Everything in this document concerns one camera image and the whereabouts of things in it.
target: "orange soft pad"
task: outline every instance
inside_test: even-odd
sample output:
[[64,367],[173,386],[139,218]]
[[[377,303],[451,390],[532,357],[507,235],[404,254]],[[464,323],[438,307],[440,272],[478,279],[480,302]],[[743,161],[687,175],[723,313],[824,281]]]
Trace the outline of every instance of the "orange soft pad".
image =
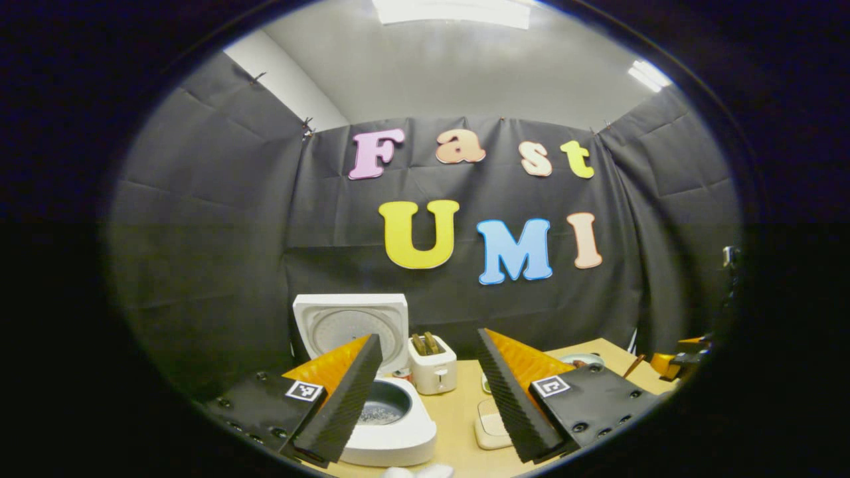
[[488,328],[485,330],[490,335],[493,344],[499,350],[501,358],[504,359],[508,368],[511,369],[513,377],[517,379],[519,386],[525,390],[525,394],[535,406],[537,406],[537,402],[529,391],[531,382],[575,370],[574,366],[552,358],[534,347],[529,347],[522,342],[505,337]]
[[352,340],[342,347],[337,347],[330,352],[318,356],[313,360],[293,368],[283,376],[293,380],[301,380],[309,384],[317,384],[325,387],[327,396],[333,395],[339,383],[343,381],[357,354],[363,349],[370,335],[364,335],[359,339]]

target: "foam letter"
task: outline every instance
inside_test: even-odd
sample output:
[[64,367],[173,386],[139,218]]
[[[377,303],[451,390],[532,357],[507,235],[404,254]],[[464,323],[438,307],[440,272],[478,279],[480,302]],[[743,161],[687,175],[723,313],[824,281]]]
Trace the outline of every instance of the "foam letter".
[[479,145],[478,135],[468,129],[452,129],[437,136],[440,146],[437,159],[446,164],[455,162],[479,162],[487,154]]
[[546,148],[540,143],[523,141],[519,143],[519,154],[523,159],[519,163],[525,172],[532,176],[548,176],[552,174],[552,164],[546,159]]
[[[379,145],[378,141],[381,139],[392,141],[383,141]],[[378,164],[377,157],[380,156],[383,162],[390,162],[395,152],[393,141],[400,143],[404,140],[405,132],[399,128],[354,136],[354,142],[357,143],[357,157],[354,159],[354,169],[348,173],[348,178],[377,178],[383,174],[383,166]]]
[[546,246],[549,221],[529,219],[519,242],[513,240],[511,231],[500,220],[479,222],[476,229],[484,236],[484,274],[479,277],[479,282],[485,286],[499,284],[505,280],[505,275],[499,270],[499,259],[514,281],[519,278],[526,259],[528,266],[523,277],[529,281],[546,279],[552,275]]
[[561,145],[561,151],[567,153],[569,159],[569,168],[573,170],[579,178],[590,179],[593,177],[593,168],[587,166],[584,158],[590,156],[590,153],[579,145],[578,141],[570,141]]
[[591,213],[575,213],[567,216],[567,222],[575,231],[575,245],[578,247],[578,257],[575,267],[590,269],[602,264],[602,256],[596,250],[596,240],[593,238],[593,221]]
[[454,201],[431,201],[428,211],[434,216],[437,242],[430,251],[413,247],[412,219],[419,210],[415,202],[385,202],[377,211],[384,218],[384,247],[387,256],[405,269],[433,269],[449,260],[455,249],[455,212],[461,206]]

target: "gray ceiling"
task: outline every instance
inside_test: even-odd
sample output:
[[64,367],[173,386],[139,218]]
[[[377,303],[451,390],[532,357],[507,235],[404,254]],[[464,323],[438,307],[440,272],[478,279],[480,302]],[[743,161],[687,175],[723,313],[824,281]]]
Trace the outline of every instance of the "gray ceiling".
[[529,30],[468,21],[384,26],[371,0],[325,0],[264,27],[351,123],[491,115],[601,128],[653,94],[634,54],[533,7]]

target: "yellow letter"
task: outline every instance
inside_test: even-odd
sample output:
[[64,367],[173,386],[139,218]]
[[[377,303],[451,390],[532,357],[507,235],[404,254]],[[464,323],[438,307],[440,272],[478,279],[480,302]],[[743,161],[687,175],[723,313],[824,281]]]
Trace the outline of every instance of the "yellow letter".
[[590,269],[602,264],[602,256],[596,250],[596,239],[593,237],[593,221],[591,213],[575,213],[567,216],[567,222],[575,231],[575,245],[579,249],[575,258],[575,267]]
[[561,145],[561,151],[567,153],[569,168],[579,178],[590,179],[593,177],[593,168],[584,163],[584,158],[590,156],[586,149],[579,145],[578,141],[570,141]]
[[525,172],[532,176],[548,176],[552,174],[552,164],[546,159],[546,148],[540,143],[523,141],[519,143],[519,154],[523,156],[519,163]]
[[446,164],[455,162],[479,162],[484,159],[486,151],[481,149],[478,135],[468,129],[452,129],[437,136],[440,146],[437,148],[437,159]]
[[449,260],[455,250],[455,212],[461,206],[454,201],[431,201],[428,211],[434,216],[437,242],[430,251],[413,247],[413,214],[419,210],[414,202],[385,202],[377,209],[384,219],[384,247],[387,256],[405,269],[433,269]]

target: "plate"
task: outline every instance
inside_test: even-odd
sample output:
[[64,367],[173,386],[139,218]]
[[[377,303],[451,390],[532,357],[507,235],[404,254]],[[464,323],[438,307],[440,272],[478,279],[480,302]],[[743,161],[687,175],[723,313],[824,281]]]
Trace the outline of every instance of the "plate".
[[563,356],[558,360],[562,361],[563,363],[572,363],[574,360],[580,360],[585,362],[587,365],[597,363],[605,367],[605,361],[602,360],[602,357],[595,356],[594,354],[569,354],[568,356]]

